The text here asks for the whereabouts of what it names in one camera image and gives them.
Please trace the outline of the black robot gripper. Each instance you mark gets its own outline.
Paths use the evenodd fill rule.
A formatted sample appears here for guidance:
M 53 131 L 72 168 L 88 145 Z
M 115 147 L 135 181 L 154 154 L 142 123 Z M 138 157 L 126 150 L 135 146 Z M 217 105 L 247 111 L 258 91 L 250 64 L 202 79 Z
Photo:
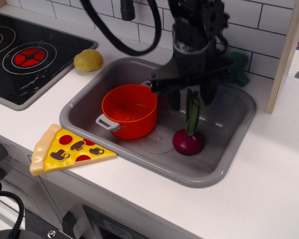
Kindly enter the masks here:
M 231 63 L 216 48 L 215 39 L 198 51 L 185 51 L 175 46 L 170 61 L 150 74 L 151 90 L 166 92 L 171 107 L 178 111 L 179 90 L 200 85 L 201 98 L 205 105 L 209 105 L 221 79 L 229 74 Z

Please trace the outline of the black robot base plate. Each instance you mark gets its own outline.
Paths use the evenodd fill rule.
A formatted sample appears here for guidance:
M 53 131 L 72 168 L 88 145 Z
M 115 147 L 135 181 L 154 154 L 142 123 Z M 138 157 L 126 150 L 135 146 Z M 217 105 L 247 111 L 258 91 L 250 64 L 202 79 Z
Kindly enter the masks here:
M 18 228 L 16 235 L 10 237 L 12 229 L 0 230 L 0 239 L 70 239 L 55 226 L 49 224 L 36 214 L 25 210 L 25 229 Z

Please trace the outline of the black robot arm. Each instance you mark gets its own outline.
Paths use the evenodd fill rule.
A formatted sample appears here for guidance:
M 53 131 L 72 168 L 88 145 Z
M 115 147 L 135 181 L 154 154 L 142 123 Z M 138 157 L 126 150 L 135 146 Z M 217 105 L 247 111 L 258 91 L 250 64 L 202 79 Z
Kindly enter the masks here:
M 205 105 L 211 104 L 219 83 L 229 77 L 233 60 L 216 47 L 228 27 L 229 15 L 220 0 L 170 0 L 174 18 L 173 55 L 149 77 L 153 92 L 166 93 L 174 110 L 180 109 L 180 90 L 198 85 Z

